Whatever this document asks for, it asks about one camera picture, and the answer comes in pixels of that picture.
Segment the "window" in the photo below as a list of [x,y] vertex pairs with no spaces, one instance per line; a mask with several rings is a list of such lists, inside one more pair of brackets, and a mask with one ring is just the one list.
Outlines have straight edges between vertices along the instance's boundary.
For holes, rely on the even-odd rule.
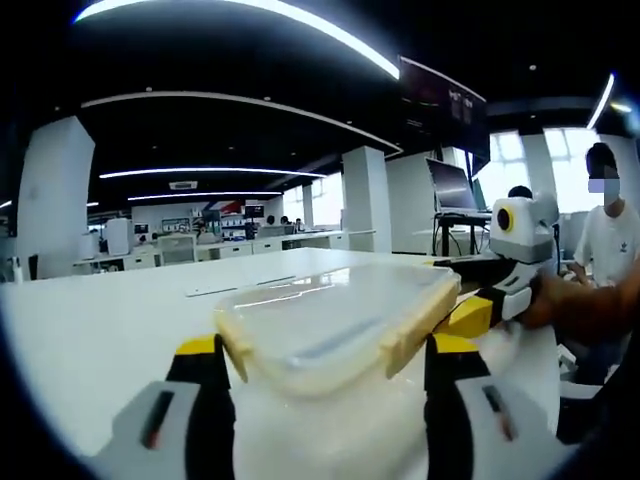
[[336,173],[311,184],[314,225],[339,225],[342,196],[342,174]]
[[589,192],[585,162],[587,150],[600,141],[594,130],[554,128],[544,131],[551,155],[560,213],[584,212],[602,203],[602,195]]
[[[453,148],[453,162],[456,167],[464,170],[464,174],[467,176],[467,178],[469,178],[469,175],[467,173],[467,157],[464,154],[464,150],[460,150],[459,148],[455,148],[455,147]],[[473,164],[472,153],[469,154],[469,162]]]
[[478,173],[487,207],[505,198],[516,185],[531,187],[524,148],[518,132],[496,133],[490,137],[491,161]]
[[282,211],[289,217],[290,222],[295,222],[297,218],[304,223],[304,203],[302,202],[302,187],[292,188],[284,192],[282,196]]

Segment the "transparent lid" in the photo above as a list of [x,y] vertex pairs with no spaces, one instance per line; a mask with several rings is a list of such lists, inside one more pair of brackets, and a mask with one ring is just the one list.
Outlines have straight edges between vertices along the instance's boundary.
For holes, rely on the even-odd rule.
[[459,285],[445,268],[348,267],[232,296],[216,323],[243,380],[249,364],[288,390],[319,393],[376,364],[388,377],[400,371]]

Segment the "chair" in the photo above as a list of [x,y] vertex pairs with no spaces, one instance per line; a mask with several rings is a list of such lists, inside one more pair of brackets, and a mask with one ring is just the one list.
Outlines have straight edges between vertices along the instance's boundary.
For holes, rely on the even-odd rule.
[[195,235],[172,234],[159,237],[158,249],[162,265],[177,265],[197,260]]

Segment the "monitor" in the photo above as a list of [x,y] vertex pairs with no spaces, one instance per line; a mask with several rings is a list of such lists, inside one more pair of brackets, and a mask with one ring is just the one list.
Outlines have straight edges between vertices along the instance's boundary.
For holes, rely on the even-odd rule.
[[478,210],[464,170],[437,160],[427,160],[442,209]]
[[487,101],[470,88],[409,58],[400,57],[405,127],[424,150],[457,147],[477,157],[472,175],[489,161]]
[[244,218],[263,218],[264,205],[246,205],[244,207]]
[[133,227],[133,233],[136,235],[145,235],[149,233],[149,224],[148,223],[136,223]]
[[484,193],[482,193],[480,180],[477,178],[473,181],[473,198],[476,199],[476,206],[480,211],[487,210],[487,202],[484,199]]

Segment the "yellow camera ring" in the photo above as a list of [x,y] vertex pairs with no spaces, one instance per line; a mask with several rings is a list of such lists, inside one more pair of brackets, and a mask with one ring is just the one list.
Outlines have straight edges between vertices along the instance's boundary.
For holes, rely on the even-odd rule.
[[497,220],[498,226],[504,232],[509,233],[511,230],[513,230],[515,216],[513,215],[513,211],[509,207],[501,207],[500,210],[498,210]]

